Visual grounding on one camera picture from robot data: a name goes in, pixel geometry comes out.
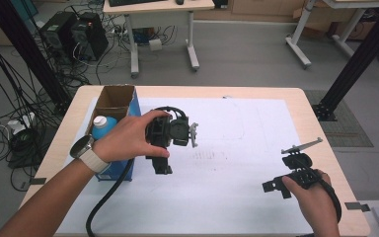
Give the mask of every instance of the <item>gray floor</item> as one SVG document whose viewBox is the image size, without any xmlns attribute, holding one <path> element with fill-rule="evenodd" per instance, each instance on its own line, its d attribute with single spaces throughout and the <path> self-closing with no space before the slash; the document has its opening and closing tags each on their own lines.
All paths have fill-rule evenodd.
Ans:
<svg viewBox="0 0 379 237">
<path fill-rule="evenodd" d="M 52 16 L 64 5 L 44 4 L 38 18 Z M 140 47 L 140 75 L 130 78 L 129 55 L 113 49 L 99 69 L 103 84 L 295 87 L 328 90 L 348 58 L 329 39 L 306 39 L 300 47 L 312 61 L 307 70 L 285 44 L 285 36 L 295 25 L 196 22 L 194 45 L 200 69 L 190 69 L 185 48 L 187 28 L 179 27 L 175 43 L 152 52 Z M 359 42 L 350 42 L 357 47 Z M 27 73 L 22 58 L 12 47 L 0 47 L 2 54 L 22 73 Z M 85 74 L 98 84 L 95 67 Z M 8 86 L 0 72 L 2 83 Z M 335 154 L 357 199 L 379 199 L 379 61 L 374 60 L 344 98 L 374 144 L 371 148 L 334 148 Z M 12 111 L 0 89 L 0 116 Z M 0 227 L 17 210 L 24 193 L 9 182 L 11 169 L 0 162 Z"/>
</svg>

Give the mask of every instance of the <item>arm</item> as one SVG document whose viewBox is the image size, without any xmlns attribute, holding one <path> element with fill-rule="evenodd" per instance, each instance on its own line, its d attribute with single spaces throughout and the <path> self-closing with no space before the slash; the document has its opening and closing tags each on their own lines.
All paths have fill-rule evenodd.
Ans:
<svg viewBox="0 0 379 237">
<path fill-rule="evenodd" d="M 329 175 L 322 171 L 319 172 L 322 178 L 330 184 Z M 282 182 L 296 196 L 301 212 L 309 222 L 316 237 L 340 236 L 334 204 L 320 184 L 315 184 L 309 190 L 304 190 L 289 177 L 282 177 Z"/>
<path fill-rule="evenodd" d="M 143 155 L 169 157 L 166 149 L 148 144 L 145 137 L 150 121 L 168 115 L 162 111 L 151 111 L 140 118 L 124 118 L 94 143 L 93 150 L 106 162 Z M 0 236 L 52 236 L 94 175 L 81 160 L 73 160 L 15 213 L 0 230 Z"/>
</svg>

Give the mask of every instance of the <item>white bottle cap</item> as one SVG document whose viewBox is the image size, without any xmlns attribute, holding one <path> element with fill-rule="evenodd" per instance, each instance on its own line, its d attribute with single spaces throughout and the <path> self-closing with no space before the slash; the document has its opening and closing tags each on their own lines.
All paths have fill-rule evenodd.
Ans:
<svg viewBox="0 0 379 237">
<path fill-rule="evenodd" d="M 107 118 L 98 116 L 94 118 L 94 126 L 97 128 L 103 128 L 107 125 Z"/>
</svg>

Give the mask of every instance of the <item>white metal table leg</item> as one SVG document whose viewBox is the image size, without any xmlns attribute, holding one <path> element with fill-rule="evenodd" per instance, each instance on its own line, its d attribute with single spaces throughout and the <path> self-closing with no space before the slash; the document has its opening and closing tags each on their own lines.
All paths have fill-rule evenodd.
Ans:
<svg viewBox="0 0 379 237">
<path fill-rule="evenodd" d="M 128 14 L 124 15 L 124 17 L 125 17 L 125 23 L 127 26 L 128 38 L 130 40 L 131 77 L 136 78 L 138 75 L 138 48 L 137 48 L 137 43 L 134 42 L 131 18 Z"/>
<path fill-rule="evenodd" d="M 332 36 L 332 39 L 334 39 L 337 46 L 340 47 L 342 51 L 346 53 L 349 57 L 353 56 L 354 51 L 345 43 L 346 39 L 349 37 L 350 33 L 353 31 L 356 24 L 359 22 L 359 20 L 361 19 L 364 13 L 365 13 L 365 9 L 361 9 L 361 8 L 357 9 L 355 14 L 347 23 L 346 28 L 345 30 L 343 30 L 341 36 L 338 36 L 338 35 Z"/>
<path fill-rule="evenodd" d="M 300 39 L 301 33 L 304 30 L 304 27 L 306 26 L 307 20 L 309 19 L 310 13 L 313 10 L 313 5 L 315 5 L 315 2 L 316 0 L 309 0 L 306 7 L 303 9 L 303 13 L 301 14 L 301 18 L 298 22 L 297 28 L 295 29 L 293 36 L 285 38 L 288 45 L 298 56 L 298 58 L 300 58 L 301 62 L 304 65 L 304 68 L 307 68 L 310 65 L 312 65 L 312 62 L 309 60 L 309 58 L 306 57 L 306 55 L 303 53 L 300 47 L 297 46 L 297 43 Z"/>
<path fill-rule="evenodd" d="M 199 63 L 196 58 L 195 48 L 192 43 L 192 31 L 193 31 L 193 12 L 189 12 L 189 38 L 187 39 L 187 49 L 189 51 L 190 64 L 193 70 L 198 70 Z"/>
</svg>

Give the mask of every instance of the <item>hand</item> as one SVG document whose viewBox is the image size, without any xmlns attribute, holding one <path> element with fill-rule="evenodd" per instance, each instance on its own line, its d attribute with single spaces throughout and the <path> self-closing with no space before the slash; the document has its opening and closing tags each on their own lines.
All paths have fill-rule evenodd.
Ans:
<svg viewBox="0 0 379 237">
<path fill-rule="evenodd" d="M 146 141 L 146 126 L 163 111 L 150 111 L 141 117 L 125 117 L 103 138 L 94 143 L 94 152 L 104 161 L 128 160 L 136 156 L 169 157 L 167 149 Z"/>
<path fill-rule="evenodd" d="M 319 173 L 323 180 L 330 185 L 331 178 L 329 175 L 320 170 Z M 301 212 L 309 222 L 316 237 L 340 236 L 334 204 L 320 184 L 315 184 L 308 190 L 304 190 L 287 176 L 282 177 L 282 182 L 296 196 Z"/>
</svg>

